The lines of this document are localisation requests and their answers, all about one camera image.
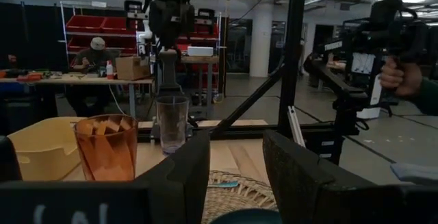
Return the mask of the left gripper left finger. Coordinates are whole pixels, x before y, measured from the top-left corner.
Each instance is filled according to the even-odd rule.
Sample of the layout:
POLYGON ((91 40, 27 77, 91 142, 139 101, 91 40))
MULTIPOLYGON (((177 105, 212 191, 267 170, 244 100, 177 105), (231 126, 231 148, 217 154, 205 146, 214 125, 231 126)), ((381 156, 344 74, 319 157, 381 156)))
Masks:
POLYGON ((210 135, 128 182, 0 183, 0 224, 201 224, 210 135))

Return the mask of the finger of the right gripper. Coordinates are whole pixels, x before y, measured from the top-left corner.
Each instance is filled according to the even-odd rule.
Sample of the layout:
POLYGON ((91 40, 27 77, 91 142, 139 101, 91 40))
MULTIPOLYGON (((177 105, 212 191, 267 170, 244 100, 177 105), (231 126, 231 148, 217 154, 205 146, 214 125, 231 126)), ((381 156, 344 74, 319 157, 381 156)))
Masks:
POLYGON ((142 21, 144 19, 143 4, 141 1, 125 0, 124 11, 128 21, 142 21))
POLYGON ((199 8, 196 15, 197 25, 213 26, 215 22, 215 11, 208 8, 199 8))

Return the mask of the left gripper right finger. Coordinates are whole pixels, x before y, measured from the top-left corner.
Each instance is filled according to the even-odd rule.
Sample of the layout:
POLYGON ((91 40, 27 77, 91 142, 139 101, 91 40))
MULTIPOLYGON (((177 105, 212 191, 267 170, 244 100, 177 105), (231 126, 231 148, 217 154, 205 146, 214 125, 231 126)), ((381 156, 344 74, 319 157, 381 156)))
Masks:
POLYGON ((271 130, 263 156, 283 224, 438 224, 438 186, 376 185, 271 130))

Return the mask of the orange faceted tumbler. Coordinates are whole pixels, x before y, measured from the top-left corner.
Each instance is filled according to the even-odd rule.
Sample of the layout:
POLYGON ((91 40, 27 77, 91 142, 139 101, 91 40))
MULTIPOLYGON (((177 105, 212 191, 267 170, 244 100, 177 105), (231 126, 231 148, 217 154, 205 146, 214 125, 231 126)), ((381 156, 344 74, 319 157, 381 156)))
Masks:
POLYGON ((88 181, 131 181, 136 176, 138 121, 123 114, 82 119, 73 126, 88 181))

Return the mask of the teal plate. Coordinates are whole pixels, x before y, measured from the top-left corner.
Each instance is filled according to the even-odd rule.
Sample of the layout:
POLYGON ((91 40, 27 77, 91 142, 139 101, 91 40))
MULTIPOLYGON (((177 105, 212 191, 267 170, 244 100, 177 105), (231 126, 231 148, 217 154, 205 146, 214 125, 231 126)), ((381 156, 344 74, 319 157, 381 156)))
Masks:
POLYGON ((223 214, 210 224, 283 224, 275 210, 242 209, 223 214))

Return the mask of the clear drinking glass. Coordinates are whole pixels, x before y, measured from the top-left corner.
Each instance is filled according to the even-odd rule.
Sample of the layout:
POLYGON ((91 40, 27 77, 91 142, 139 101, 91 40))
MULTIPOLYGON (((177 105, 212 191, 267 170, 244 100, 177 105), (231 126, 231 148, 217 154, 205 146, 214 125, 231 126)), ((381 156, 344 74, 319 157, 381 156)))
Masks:
POLYGON ((161 148, 165 155, 170 155, 186 141, 189 99, 162 96, 157 99, 156 108, 161 148))

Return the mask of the light blue spoon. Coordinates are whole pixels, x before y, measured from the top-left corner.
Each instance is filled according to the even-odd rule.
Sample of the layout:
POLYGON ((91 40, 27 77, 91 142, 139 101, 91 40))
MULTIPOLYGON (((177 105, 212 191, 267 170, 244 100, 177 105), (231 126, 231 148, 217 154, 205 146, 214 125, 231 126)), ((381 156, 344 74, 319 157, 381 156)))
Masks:
POLYGON ((231 182, 220 182, 220 183, 213 183, 208 184, 208 188, 235 188, 238 187, 239 183, 238 181, 231 181, 231 182))

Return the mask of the white box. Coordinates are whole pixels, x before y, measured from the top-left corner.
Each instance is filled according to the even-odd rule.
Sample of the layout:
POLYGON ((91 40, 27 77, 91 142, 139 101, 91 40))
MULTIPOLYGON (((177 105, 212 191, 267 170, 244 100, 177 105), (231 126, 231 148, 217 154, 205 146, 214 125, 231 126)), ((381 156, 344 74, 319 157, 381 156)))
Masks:
POLYGON ((214 55, 214 48, 188 46, 187 54, 193 57, 211 57, 214 55))

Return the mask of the wooden side table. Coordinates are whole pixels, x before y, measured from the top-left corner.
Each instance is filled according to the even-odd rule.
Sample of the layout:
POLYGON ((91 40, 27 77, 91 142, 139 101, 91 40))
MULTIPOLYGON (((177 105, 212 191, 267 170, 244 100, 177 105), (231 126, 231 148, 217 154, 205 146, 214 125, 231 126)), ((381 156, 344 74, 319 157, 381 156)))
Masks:
POLYGON ((206 64, 207 65, 207 90, 206 90, 206 105, 202 105, 203 93, 203 68, 198 68, 198 105, 192 105, 192 112, 202 112, 208 119, 213 111, 213 65, 219 63, 218 56, 182 56, 181 62, 184 64, 206 64))

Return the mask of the metal shelf red bins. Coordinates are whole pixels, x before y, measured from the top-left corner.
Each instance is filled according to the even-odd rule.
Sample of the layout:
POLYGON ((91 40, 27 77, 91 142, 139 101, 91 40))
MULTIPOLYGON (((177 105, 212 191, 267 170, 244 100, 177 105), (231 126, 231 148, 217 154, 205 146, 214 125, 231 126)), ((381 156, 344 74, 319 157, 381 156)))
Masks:
MULTIPOLYGON (((66 23, 66 33, 73 36, 97 36, 99 34, 107 37, 123 37, 133 38, 141 36, 144 32, 144 24, 142 21, 132 21, 131 27, 126 27, 126 17, 111 17, 111 16, 84 16, 74 15, 66 23)), ((181 51, 182 56, 187 54, 188 46, 194 42, 206 42, 209 39, 215 40, 219 36, 218 24, 214 22, 214 30, 211 32, 210 27, 206 25, 196 25, 194 32, 190 34, 190 39, 181 35, 177 39, 177 48, 181 51)), ((152 61, 155 61, 155 56, 152 55, 149 60, 149 66, 152 61)))

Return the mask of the cardboard box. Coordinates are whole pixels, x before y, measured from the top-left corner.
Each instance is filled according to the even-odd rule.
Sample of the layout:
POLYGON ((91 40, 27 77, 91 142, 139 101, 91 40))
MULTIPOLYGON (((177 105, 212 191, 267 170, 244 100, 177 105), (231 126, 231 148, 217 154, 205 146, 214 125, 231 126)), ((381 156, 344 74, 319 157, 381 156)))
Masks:
POLYGON ((138 56, 116 58, 117 78, 139 80, 151 76, 149 61, 138 56))

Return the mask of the person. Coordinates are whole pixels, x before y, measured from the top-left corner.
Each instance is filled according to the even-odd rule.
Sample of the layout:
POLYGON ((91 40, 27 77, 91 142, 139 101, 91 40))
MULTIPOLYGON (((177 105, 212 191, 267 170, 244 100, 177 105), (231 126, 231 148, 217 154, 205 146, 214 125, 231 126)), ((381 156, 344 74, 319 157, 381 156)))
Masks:
MULTIPOLYGON (((71 63, 71 69, 89 73, 106 67, 107 61, 114 63, 115 57, 105 48, 101 37, 94 37, 90 47, 80 51, 71 63)), ((77 116, 90 117, 103 114, 110 101, 110 90, 100 85, 67 85, 66 99, 77 116)))
POLYGON ((422 114, 438 116, 438 81, 422 76, 415 63, 397 63, 388 57, 381 68, 381 86, 414 104, 422 114))

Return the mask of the white building column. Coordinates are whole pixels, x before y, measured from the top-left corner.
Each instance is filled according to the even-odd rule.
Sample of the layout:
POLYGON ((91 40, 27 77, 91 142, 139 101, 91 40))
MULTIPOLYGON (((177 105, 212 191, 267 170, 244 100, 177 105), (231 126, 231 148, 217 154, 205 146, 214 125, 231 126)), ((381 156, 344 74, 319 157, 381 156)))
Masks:
POLYGON ((259 6, 253 15, 249 70, 251 77, 268 76, 272 9, 271 5, 265 4, 259 6))

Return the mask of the round woven straw placemat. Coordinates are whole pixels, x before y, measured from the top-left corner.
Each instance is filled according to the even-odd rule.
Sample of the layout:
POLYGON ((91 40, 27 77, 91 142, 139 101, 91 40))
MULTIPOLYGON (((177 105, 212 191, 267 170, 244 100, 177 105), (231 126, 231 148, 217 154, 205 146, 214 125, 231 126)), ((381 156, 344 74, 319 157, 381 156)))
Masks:
POLYGON ((236 210, 278 210, 272 189, 266 183, 236 173, 209 172, 208 184, 231 181, 238 181, 238 187, 207 187, 202 224, 210 224, 217 217, 236 210))

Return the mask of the yellow plastic basket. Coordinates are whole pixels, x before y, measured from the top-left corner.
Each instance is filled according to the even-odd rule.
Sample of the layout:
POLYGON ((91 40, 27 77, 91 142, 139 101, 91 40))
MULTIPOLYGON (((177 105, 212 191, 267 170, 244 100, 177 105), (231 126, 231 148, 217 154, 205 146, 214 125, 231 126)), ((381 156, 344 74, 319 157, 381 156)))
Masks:
POLYGON ((23 180, 60 180, 80 165, 73 131, 80 120, 49 118, 7 135, 14 145, 23 180))

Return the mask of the black aluminium table frame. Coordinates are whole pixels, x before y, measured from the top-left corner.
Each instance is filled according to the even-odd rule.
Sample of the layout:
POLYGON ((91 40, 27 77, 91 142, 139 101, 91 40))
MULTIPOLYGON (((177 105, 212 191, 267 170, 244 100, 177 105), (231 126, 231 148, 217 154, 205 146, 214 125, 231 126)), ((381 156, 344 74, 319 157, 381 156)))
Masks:
POLYGON ((289 0, 285 37, 285 59, 279 70, 275 71, 273 76, 269 77, 247 100, 226 119, 221 120, 217 126, 196 128, 194 130, 196 136, 202 134, 212 140, 223 140, 224 133, 229 131, 232 124, 278 81, 281 81, 279 120, 278 124, 272 128, 286 137, 292 135, 292 129, 289 124, 289 107, 294 104, 295 100, 298 61, 301 51, 300 39, 302 35, 304 2, 305 0, 289 0))

